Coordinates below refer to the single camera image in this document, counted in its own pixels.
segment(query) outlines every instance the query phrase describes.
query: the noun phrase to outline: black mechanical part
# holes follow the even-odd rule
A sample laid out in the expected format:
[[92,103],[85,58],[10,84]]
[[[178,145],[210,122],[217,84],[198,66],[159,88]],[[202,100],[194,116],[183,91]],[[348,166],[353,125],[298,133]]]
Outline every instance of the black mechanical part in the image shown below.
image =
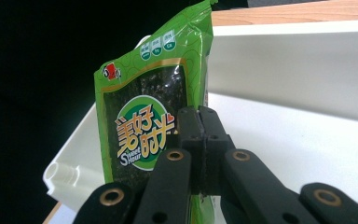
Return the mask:
[[118,182],[104,184],[91,193],[74,223],[132,223],[135,201],[135,195],[127,185]]
[[220,209],[222,210],[226,223],[250,223],[250,220],[243,210],[241,202],[238,200],[238,196],[232,187],[225,179],[221,180],[220,183]]
[[221,164],[230,144],[222,122],[216,111],[200,106],[200,119],[205,130],[205,174],[204,189],[206,195],[220,195],[219,180]]
[[188,223],[191,155],[182,149],[167,149],[147,183],[133,223]]
[[229,150],[223,169],[250,223],[318,223],[251,151]]
[[330,185],[305,185],[301,189],[299,200],[320,223],[358,223],[358,203]]
[[191,154],[191,193],[199,194],[204,186],[205,144],[200,116],[194,106],[182,108],[177,117],[179,146]]

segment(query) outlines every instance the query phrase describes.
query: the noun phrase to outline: seaweed snack package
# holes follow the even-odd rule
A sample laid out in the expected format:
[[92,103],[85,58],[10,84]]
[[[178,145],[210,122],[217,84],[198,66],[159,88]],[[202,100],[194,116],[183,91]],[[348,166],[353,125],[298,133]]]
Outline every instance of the seaweed snack package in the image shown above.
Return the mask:
[[[94,73],[103,174],[143,189],[177,111],[205,104],[211,2],[185,8],[136,49]],[[213,223],[211,198],[193,196],[191,222]]]

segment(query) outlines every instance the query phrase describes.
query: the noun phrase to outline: green label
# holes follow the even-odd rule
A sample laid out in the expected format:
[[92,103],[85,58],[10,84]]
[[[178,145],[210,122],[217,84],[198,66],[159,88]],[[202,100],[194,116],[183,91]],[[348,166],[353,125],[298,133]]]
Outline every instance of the green label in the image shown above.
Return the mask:
[[173,32],[173,30],[170,30],[169,32],[165,33],[165,35],[162,37],[163,41],[164,41],[164,49],[167,51],[171,51],[175,48],[176,46],[176,41],[175,41],[175,34]]
[[174,128],[174,120],[162,103],[149,95],[127,102],[116,120],[120,164],[153,170],[158,154],[165,149],[166,135]]
[[155,40],[152,41],[152,53],[155,56],[159,56],[161,54],[161,38],[157,37]]
[[150,58],[150,43],[147,42],[141,46],[141,58],[148,60]]

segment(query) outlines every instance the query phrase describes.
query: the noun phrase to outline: white plastic container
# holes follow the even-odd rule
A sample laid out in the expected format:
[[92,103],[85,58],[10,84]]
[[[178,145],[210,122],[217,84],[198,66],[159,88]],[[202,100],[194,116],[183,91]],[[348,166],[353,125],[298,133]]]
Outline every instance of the white plastic container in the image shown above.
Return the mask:
[[[209,104],[236,147],[296,192],[312,182],[358,202],[358,21],[214,27]],[[43,177],[78,211],[103,184],[95,105]],[[224,223],[219,207],[216,223]]]

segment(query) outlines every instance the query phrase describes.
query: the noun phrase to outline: bolt hole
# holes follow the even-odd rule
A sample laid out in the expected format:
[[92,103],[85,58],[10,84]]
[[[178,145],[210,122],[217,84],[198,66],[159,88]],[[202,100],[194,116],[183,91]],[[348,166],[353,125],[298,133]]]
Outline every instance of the bolt hole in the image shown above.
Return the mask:
[[164,223],[168,217],[165,213],[157,212],[153,215],[152,219],[154,223]]
[[232,156],[237,161],[248,161],[251,159],[251,156],[248,153],[243,152],[243,151],[234,151]]
[[108,194],[106,194],[105,199],[108,201],[114,201],[118,198],[118,193],[117,192],[110,192]]
[[170,161],[179,161],[184,157],[183,153],[180,151],[172,151],[168,153],[167,158]]
[[316,189],[313,192],[314,197],[321,203],[330,206],[341,206],[341,199],[333,192],[327,189]]
[[295,216],[293,216],[293,215],[290,214],[290,213],[283,213],[282,217],[283,217],[283,220],[285,220],[287,223],[290,223],[290,224],[297,224],[297,223],[299,223],[298,218],[295,217]]
[[120,203],[124,198],[123,190],[119,188],[107,189],[101,194],[100,203],[105,206],[116,205]]

